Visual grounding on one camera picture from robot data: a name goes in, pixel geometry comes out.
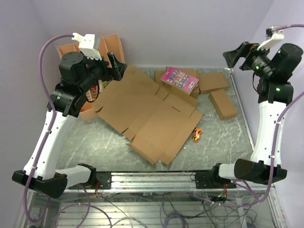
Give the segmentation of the large cardboard box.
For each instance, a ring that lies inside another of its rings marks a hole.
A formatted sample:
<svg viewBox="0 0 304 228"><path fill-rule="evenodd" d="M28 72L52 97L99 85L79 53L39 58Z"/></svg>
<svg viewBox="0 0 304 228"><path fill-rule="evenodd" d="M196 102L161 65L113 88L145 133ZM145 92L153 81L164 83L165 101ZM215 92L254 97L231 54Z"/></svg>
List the large cardboard box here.
<svg viewBox="0 0 304 228"><path fill-rule="evenodd" d="M110 82L100 93L93 109L151 164L169 165L203 116L197 104L187 93L167 91L128 66L122 80Z"/></svg>

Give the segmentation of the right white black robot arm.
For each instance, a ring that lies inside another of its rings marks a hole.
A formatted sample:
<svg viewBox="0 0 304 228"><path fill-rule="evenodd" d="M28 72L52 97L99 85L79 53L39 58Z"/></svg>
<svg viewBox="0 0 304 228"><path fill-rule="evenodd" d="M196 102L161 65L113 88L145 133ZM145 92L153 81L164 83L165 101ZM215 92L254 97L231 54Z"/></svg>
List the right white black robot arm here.
<svg viewBox="0 0 304 228"><path fill-rule="evenodd" d="M223 53L229 68L240 58L242 71L253 71L259 77L256 88L259 104L259 127L250 160L237 159L233 164L217 163L211 170L195 171L197 189L235 188L233 180L268 185L286 178L281 163L281 138L287 108L295 101L294 88L288 81L302 60L304 51L292 43L284 43L272 59L270 49L258 43L243 42L238 48Z"/></svg>

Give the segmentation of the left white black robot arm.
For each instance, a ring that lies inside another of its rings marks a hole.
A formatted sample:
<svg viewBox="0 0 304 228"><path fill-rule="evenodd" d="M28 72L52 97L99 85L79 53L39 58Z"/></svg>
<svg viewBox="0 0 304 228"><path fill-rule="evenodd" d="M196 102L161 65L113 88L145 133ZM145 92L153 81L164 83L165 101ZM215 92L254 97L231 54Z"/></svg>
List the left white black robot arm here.
<svg viewBox="0 0 304 228"><path fill-rule="evenodd" d="M108 61L103 58L86 57L83 53L68 52L59 64L61 81L50 95L45 125L26 166L15 171L12 180L32 190L59 198L65 189L82 184L91 189L96 185L96 169L80 163L64 170L57 170L57 160L63 142L80 110L87 102L86 93L98 81L120 81L127 68L114 53L108 52Z"/></svg>

